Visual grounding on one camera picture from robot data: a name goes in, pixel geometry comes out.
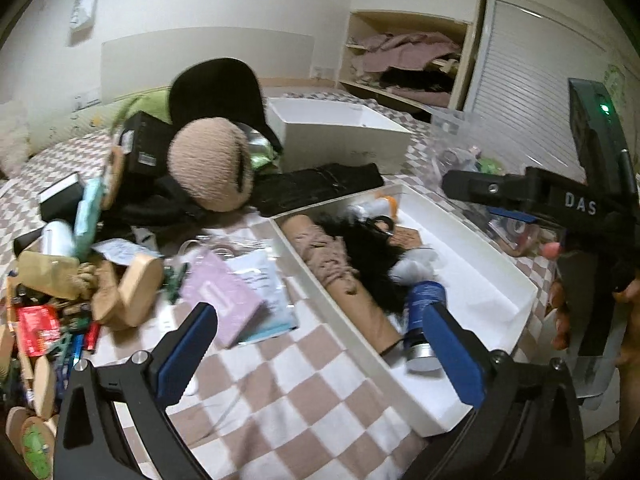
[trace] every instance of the pink clothes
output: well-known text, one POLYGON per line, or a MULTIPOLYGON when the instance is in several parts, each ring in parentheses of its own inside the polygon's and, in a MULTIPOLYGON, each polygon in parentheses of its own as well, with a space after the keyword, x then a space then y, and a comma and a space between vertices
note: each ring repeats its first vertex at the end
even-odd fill
POLYGON ((360 44, 367 48, 362 56, 364 72, 379 73, 389 68, 423 70, 434 59, 459 52, 460 46, 440 32, 411 32, 391 36, 379 34, 360 44))

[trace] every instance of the white box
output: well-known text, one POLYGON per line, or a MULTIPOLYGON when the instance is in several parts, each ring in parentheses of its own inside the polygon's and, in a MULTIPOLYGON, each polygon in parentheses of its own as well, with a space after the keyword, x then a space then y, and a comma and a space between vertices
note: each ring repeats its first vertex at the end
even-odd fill
POLYGON ((282 171, 338 162, 375 162, 382 174, 399 173, 411 132, 363 105, 318 99, 268 99, 267 124, 284 147, 282 171))
MULTIPOLYGON (((447 289, 447 307, 463 328, 473 330, 489 349, 513 351, 536 298, 536 286, 507 256, 465 226, 456 216, 404 185, 386 186, 275 216, 274 226, 293 215, 311 218, 337 214, 354 203, 381 195, 398 200, 398 224, 418 229, 422 242, 436 249, 438 280, 447 289)), ((407 373, 404 358, 388 364, 365 341, 276 228, 274 249, 299 266, 296 278, 318 314, 334 330, 355 363, 373 380, 391 405, 421 436, 451 430, 470 407, 462 404, 442 370, 407 373)))

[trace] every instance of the silver can lid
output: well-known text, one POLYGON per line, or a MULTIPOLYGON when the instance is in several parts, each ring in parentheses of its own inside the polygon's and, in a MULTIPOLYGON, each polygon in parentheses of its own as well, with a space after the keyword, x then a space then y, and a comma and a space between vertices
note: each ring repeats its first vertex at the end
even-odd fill
POLYGON ((429 343, 414 345, 406 351, 406 367, 412 372, 433 372, 442 368, 429 343))

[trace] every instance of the small black box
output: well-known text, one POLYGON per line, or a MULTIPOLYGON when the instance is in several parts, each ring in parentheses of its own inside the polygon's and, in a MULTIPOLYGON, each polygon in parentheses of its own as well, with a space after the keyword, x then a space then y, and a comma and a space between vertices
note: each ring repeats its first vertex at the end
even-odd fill
POLYGON ((125 172, 148 176, 166 174, 166 158, 174 128, 160 119, 137 112, 123 124, 118 141, 125 154, 125 172))
POLYGON ((51 222, 59 218, 74 225, 83 194, 84 186, 77 173, 72 173, 47 187, 38 195, 42 221, 51 222))

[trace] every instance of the checkered blanket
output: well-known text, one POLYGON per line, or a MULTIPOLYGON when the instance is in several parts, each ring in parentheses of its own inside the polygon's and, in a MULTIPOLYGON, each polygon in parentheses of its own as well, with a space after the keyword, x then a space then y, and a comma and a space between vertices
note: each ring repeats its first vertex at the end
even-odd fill
MULTIPOLYGON (((428 124, 371 100, 324 92, 304 97, 366 104, 411 130, 405 168, 389 180, 412 186, 466 222, 455 206, 428 189, 439 142, 430 137, 428 124)), ((12 240, 42 225, 37 194, 73 171, 84 179, 97 176, 109 146, 105 132, 58 144, 33 157, 21 176, 5 186, 0 196, 2 274, 12 259, 12 240)), ((262 220, 249 210, 224 215, 219 232, 259 238, 262 220)), ((362 375, 330 327, 317 318, 295 270, 280 260, 300 327, 248 346, 222 350, 212 344, 196 371, 197 388, 168 409, 173 424, 214 479, 398 478, 424 440, 362 375)), ((540 333, 552 269, 542 258, 520 258, 514 264, 540 289, 516 351, 516 358, 525 360, 540 333)), ((177 324, 189 309, 181 304, 174 310, 177 324)), ((136 330, 103 330, 92 359, 95 365, 125 360, 136 350, 153 348, 162 334, 155 316, 136 330)), ((117 410, 142 472, 158 478, 126 407, 117 410)))

